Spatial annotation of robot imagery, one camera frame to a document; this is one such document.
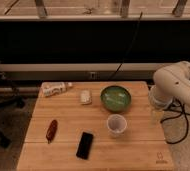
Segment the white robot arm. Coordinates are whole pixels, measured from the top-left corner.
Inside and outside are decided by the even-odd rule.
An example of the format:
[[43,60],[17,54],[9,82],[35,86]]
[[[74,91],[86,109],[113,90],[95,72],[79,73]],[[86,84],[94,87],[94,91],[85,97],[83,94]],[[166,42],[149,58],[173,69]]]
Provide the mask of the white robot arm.
[[190,107],[190,62],[181,61],[158,69],[149,101],[156,109],[167,108],[174,98]]

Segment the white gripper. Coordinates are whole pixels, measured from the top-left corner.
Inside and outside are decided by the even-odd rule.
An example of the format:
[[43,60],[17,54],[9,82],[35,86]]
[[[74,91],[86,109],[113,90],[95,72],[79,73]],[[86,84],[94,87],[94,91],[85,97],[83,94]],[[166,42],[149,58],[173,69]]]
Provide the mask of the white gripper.
[[171,96],[163,93],[156,85],[151,87],[148,97],[150,104],[156,109],[166,109],[173,100]]

